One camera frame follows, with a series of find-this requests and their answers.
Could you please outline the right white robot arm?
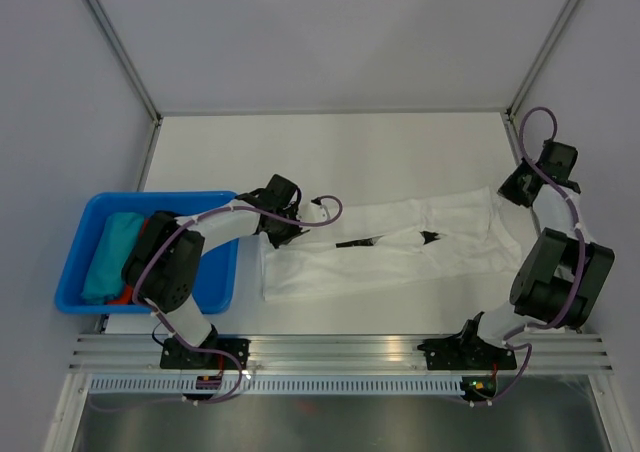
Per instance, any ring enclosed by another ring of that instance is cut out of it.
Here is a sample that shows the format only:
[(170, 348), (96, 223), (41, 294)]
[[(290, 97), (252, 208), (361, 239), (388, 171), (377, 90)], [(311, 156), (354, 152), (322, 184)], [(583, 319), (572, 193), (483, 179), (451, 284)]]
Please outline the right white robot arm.
[(532, 209), (540, 234), (501, 307), (468, 320), (456, 343), (459, 360), (478, 367), (500, 361), (516, 329), (578, 329), (591, 314), (613, 266), (612, 249), (589, 237), (579, 213), (580, 187), (570, 179), (575, 147), (544, 142), (534, 165), (523, 160), (499, 188), (508, 201)]

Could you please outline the white printed t shirt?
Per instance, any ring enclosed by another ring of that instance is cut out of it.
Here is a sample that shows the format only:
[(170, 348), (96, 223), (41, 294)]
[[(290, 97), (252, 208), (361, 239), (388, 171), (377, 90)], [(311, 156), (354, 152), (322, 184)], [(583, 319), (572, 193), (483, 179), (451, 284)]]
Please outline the white printed t shirt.
[(328, 207), (338, 217), (288, 245), (262, 246), (267, 302), (368, 293), (465, 275), (515, 272), (518, 242), (489, 188), (440, 197)]

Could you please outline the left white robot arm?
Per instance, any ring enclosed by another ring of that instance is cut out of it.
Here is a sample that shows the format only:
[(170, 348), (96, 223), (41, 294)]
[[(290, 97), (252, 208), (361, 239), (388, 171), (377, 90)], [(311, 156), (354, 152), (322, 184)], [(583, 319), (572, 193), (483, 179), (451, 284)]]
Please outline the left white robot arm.
[(126, 259), (121, 276), (133, 301), (157, 314), (172, 334), (172, 347), (195, 367), (218, 356), (218, 333), (193, 298), (201, 258), (239, 238), (265, 234), (280, 246), (303, 234), (297, 223), (302, 194), (274, 175), (262, 188), (236, 196), (225, 206), (193, 216), (154, 213)]

